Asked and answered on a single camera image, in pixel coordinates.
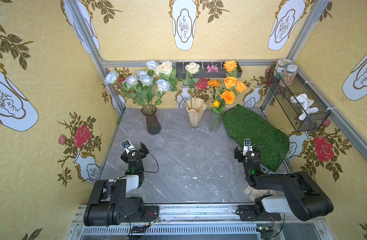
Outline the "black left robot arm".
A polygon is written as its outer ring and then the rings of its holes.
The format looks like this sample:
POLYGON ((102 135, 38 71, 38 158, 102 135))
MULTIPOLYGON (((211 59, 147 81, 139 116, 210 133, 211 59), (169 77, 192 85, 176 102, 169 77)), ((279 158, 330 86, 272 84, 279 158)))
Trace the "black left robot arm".
POLYGON ((146 171, 143 159, 149 155, 145 144, 135 148, 129 140, 122 143, 124 152, 120 158, 128 164, 124 176, 114 180, 97 180, 89 196, 83 216, 85 226, 113 226, 122 222, 155 222, 158 206, 145 206, 141 197, 126 197, 141 187, 146 171))

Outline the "small orange marigold stem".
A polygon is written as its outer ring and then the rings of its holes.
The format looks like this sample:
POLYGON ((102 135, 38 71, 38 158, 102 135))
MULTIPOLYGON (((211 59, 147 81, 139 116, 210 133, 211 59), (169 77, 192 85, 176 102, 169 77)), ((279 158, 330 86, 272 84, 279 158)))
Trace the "small orange marigold stem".
POLYGON ((227 105, 235 101, 236 95, 233 91, 224 91, 221 94, 220 111, 222 112, 227 105))

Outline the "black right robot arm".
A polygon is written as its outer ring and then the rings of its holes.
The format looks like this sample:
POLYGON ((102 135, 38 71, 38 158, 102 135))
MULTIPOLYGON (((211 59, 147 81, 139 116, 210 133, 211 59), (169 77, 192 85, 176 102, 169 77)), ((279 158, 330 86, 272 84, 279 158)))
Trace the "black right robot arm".
POLYGON ((254 190, 282 192, 282 197, 272 195, 254 197, 254 205, 239 205, 238 215, 248 221, 254 215, 258 221, 279 221, 280 215, 292 214, 303 222, 326 216, 334 210, 329 197, 305 172, 293 174, 269 174, 261 170, 261 152, 252 146, 234 149, 234 158, 243 163, 246 181, 254 190))

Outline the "white rose top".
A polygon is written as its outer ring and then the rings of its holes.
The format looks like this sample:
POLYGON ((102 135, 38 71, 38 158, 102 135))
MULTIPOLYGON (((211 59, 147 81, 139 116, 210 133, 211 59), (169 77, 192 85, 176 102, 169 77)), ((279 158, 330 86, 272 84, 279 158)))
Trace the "white rose top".
POLYGON ((152 99, 155 97, 156 93, 153 90, 153 77, 146 75, 140 75, 139 80, 142 83, 141 97, 146 101, 147 105, 152 105, 152 99))

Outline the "orange marigold flower stem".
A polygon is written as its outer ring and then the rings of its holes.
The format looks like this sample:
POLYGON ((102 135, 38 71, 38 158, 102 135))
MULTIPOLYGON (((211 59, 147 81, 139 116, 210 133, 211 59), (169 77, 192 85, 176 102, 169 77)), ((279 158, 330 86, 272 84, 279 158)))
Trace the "orange marigold flower stem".
POLYGON ((220 101, 221 97, 217 93, 217 89, 220 87, 220 82, 217 81, 217 80, 209 80, 208 81, 208 87, 209 87, 209 89, 211 91, 211 94, 212 94, 212 98, 213 98, 212 103, 215 100, 220 101))

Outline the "orange rose stem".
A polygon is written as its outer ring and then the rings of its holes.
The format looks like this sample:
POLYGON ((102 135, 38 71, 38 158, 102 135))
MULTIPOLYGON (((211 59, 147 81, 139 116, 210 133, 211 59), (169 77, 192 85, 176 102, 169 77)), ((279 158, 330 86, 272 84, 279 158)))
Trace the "orange rose stem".
POLYGON ((237 84, 237 79, 232 76, 227 76, 224 84, 227 89, 231 89, 237 84))
POLYGON ((237 97, 240 93, 244 92, 246 89, 247 89, 247 86, 243 82, 237 81, 236 85, 232 87, 232 92, 237 97))
POLYGON ((237 77, 237 67, 238 64, 236 61, 226 61, 224 63, 224 69, 227 71, 228 76, 237 77))

